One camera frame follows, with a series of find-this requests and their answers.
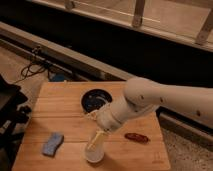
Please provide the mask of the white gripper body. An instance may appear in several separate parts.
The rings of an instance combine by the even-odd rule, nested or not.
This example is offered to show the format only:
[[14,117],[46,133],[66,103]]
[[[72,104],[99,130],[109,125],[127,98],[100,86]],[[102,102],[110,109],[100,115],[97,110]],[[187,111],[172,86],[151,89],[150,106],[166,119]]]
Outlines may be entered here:
[[99,109],[94,109],[85,113],[85,116],[90,120],[93,120],[97,125],[98,129],[105,133],[109,132],[108,121],[110,118],[110,112],[108,107],[109,105],[106,104],[100,107]]

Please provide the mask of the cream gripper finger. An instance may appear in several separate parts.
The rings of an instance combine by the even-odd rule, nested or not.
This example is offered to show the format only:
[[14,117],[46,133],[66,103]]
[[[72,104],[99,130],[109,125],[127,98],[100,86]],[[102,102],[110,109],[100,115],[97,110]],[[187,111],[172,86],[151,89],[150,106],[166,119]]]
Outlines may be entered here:
[[93,138],[88,143],[88,149],[95,149],[97,145],[104,141],[104,133],[102,131],[96,131]]

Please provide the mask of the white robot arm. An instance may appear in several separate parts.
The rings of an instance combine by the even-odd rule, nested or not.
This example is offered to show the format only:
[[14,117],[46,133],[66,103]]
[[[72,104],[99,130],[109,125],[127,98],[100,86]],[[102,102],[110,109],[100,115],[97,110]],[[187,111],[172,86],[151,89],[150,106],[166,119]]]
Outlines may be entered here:
[[166,108],[213,132],[213,88],[161,84],[134,77],[116,100],[93,109],[88,116],[101,130],[115,132],[130,119]]

